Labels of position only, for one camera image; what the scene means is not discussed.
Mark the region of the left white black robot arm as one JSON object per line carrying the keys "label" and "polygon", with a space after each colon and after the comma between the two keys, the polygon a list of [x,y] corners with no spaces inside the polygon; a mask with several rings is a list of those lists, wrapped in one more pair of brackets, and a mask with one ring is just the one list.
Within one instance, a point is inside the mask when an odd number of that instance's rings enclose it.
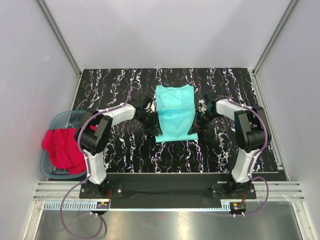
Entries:
{"label": "left white black robot arm", "polygon": [[87,109],[74,135],[84,156],[87,180],[85,190],[97,198],[108,193],[107,173],[103,151],[109,142],[111,128],[125,121],[137,120],[150,135],[163,134],[156,105],[149,103],[121,103],[112,108]]}

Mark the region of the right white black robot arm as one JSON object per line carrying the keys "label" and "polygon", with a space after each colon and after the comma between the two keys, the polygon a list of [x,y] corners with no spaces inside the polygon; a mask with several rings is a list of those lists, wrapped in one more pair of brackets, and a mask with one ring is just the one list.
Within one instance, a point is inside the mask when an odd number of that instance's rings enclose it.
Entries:
{"label": "right white black robot arm", "polygon": [[236,199],[250,192],[254,165],[271,141],[271,131],[263,107],[246,106],[233,101],[231,97],[207,93],[199,100],[199,107],[187,134],[205,131],[207,124],[217,117],[227,117],[234,121],[239,150],[227,183],[212,191]]}

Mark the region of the teal t shirt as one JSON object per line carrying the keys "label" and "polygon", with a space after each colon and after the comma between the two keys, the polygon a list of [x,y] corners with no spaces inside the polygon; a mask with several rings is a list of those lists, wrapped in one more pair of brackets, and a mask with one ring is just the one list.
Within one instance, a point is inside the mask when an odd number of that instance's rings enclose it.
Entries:
{"label": "teal t shirt", "polygon": [[188,133],[196,115],[195,91],[192,85],[158,85],[155,90],[155,102],[162,130],[162,134],[155,137],[156,143],[198,139],[197,133]]}

